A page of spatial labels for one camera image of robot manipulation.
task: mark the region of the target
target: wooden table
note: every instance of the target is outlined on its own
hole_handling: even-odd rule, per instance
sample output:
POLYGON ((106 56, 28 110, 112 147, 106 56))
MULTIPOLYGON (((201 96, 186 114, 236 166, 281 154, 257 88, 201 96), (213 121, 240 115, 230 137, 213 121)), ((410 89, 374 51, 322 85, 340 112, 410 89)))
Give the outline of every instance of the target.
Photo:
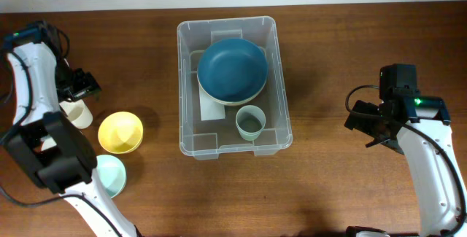
MULTIPOLYGON (((425 95, 441 96, 467 176, 467 2, 337 4, 0 15, 0 35, 45 19, 65 31, 69 62, 92 72, 100 101, 83 133, 98 155, 97 130, 109 114, 141 117, 144 141, 125 163, 128 183, 114 199, 146 236, 315 236, 348 225, 389 232, 420 228, 403 155, 344 128, 346 94, 378 85, 379 69, 417 65, 425 95), (197 161, 179 149, 177 25, 185 20, 270 15, 277 22, 294 142, 271 157, 251 153, 197 161)), ((9 88, 1 72, 0 93, 9 88)), ((375 91, 356 97, 378 102, 375 91)), ((1 129, 13 104, 1 109, 1 129)), ((23 201, 50 197, 0 152, 0 182, 23 201)), ((2 236, 92 236, 66 202, 23 209, 0 198, 2 236)))

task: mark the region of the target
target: yellow plate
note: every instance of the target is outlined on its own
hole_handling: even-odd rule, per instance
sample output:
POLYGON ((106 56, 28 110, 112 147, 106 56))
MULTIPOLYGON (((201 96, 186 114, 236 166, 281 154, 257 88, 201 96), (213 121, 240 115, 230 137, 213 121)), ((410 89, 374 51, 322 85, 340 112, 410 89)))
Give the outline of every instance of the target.
POLYGON ((143 140, 143 124, 130 112, 116 112, 99 127, 99 143, 108 152, 123 154, 134 151, 143 140))

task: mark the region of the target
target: dark blue bowl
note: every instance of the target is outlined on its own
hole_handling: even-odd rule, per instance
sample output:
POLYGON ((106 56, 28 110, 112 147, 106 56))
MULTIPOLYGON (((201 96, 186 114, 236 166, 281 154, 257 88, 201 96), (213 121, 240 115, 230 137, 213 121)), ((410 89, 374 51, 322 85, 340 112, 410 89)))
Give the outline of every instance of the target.
POLYGON ((198 81, 218 101, 236 103, 255 97, 266 84, 268 61, 263 51, 245 39, 224 39, 201 56, 198 81))

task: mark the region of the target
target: gray cup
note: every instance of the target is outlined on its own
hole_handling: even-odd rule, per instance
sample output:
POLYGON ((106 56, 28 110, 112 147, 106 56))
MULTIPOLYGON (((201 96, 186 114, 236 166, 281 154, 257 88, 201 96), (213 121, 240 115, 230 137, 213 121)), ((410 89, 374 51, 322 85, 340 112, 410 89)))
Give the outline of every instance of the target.
POLYGON ((240 136, 248 141, 257 139, 266 124, 266 116, 257 106, 244 106, 235 117, 236 128, 239 129, 240 136))

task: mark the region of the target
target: robotic arm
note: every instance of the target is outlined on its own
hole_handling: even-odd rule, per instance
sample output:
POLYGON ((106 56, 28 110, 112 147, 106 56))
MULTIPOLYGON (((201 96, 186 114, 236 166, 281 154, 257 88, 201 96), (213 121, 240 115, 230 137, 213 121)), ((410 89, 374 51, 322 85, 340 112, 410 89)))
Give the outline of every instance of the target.
MULTIPOLYGON (((374 138, 366 146, 389 147, 406 156, 420 206, 421 236, 467 236, 466 188, 455 160, 451 119, 441 98, 421 96, 415 66, 395 64, 380 72, 380 84, 355 88, 346 99, 345 127, 374 138), (382 103, 349 97, 361 88, 379 88, 382 103)), ((347 236, 389 236, 386 232, 350 227, 347 236)))
MULTIPOLYGON (((5 38, 2 51, 15 77, 17 108, 1 142, 37 187, 59 193, 56 199, 78 210, 97 236, 141 236, 105 192, 92 146, 61 112, 59 102, 77 101, 101 88, 91 74, 70 69, 59 34, 41 21, 5 38), (57 145, 37 150, 50 137, 57 145)), ((1 192, 21 206, 38 206, 1 192)))

